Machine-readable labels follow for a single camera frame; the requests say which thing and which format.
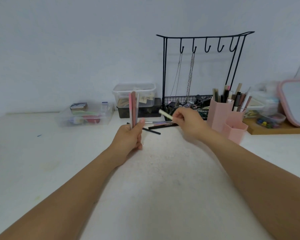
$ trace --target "white wall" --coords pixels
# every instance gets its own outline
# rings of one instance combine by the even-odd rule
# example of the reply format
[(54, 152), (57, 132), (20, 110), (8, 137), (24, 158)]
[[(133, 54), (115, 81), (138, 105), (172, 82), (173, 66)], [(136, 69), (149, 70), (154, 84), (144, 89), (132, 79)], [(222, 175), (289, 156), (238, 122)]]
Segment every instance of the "white wall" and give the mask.
[[(256, 32), (247, 36), (235, 86), (296, 74), (300, 0), (0, 0), (0, 116), (112, 101), (112, 88), (124, 81), (155, 81), (161, 96), (163, 39), (155, 34), (246, 31)], [(228, 47), (218, 54), (217, 41), (209, 42), (208, 55), (196, 42), (194, 95), (221, 89), (230, 64)], [(192, 44), (184, 46), (178, 95), (186, 92)], [(168, 44), (168, 94), (178, 50), (178, 42)]]

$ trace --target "white table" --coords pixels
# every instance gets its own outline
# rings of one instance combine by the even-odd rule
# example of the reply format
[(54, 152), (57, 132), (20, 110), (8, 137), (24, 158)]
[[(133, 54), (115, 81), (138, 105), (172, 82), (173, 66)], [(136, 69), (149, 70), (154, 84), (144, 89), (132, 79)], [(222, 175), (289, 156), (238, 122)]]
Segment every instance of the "white table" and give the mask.
[[(109, 125), (60, 128), (55, 115), (0, 118), (0, 233), (106, 149), (129, 120), (115, 112)], [(143, 151), (112, 175), (81, 239), (271, 239), (203, 144), (184, 140), (178, 127), (158, 131), (144, 131)], [(300, 177), (300, 135), (247, 133), (241, 145)]]

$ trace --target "person's left hand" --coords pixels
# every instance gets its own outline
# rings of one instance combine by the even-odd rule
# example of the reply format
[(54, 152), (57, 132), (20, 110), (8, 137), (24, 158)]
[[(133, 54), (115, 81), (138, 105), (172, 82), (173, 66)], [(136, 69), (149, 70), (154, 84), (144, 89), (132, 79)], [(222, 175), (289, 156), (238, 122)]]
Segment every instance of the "person's left hand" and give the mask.
[(145, 119), (142, 118), (133, 129), (130, 129), (129, 124), (120, 126), (111, 145), (108, 149), (113, 150), (118, 158), (118, 165), (124, 164), (127, 160), (127, 155), (133, 149), (142, 149), (141, 133), (145, 125)]

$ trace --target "forearm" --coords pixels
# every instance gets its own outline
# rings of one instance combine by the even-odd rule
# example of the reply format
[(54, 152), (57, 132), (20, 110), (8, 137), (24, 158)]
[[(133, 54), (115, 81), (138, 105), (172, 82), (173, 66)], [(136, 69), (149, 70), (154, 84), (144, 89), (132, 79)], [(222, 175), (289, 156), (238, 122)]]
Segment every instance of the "forearm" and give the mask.
[(105, 150), (63, 186), (0, 235), (6, 239), (76, 239), (110, 172), (113, 151)]
[(277, 239), (300, 239), (300, 178), (212, 132), (200, 140), (217, 156), (263, 226)]

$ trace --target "silver chain necklace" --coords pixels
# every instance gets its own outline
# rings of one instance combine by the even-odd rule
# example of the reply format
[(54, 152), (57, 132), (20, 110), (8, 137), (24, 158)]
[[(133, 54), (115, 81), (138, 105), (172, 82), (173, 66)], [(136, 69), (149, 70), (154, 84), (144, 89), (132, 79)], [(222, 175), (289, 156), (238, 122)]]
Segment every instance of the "silver chain necklace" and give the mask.
[(191, 80), (192, 80), (192, 71), (193, 71), (193, 65), (195, 64), (195, 53), (192, 53), (191, 56), (191, 62), (190, 62), (190, 72), (189, 72), (189, 79), (188, 79), (188, 87), (187, 87), (187, 93), (186, 93), (186, 99), (185, 103), (188, 102), (189, 96), (190, 96), (190, 86), (191, 86)]
[(181, 63), (182, 63), (182, 53), (180, 53), (180, 56), (179, 56), (178, 68), (176, 70), (176, 78), (174, 79), (174, 83), (173, 83), (173, 87), (172, 87), (170, 96), (172, 95), (174, 84), (176, 83), (176, 79), (177, 79), (177, 76), (178, 76), (178, 81), (176, 83), (176, 95), (175, 95), (175, 96), (177, 96), (178, 84), (179, 84), (179, 77), (180, 77), (180, 70), (181, 70)]

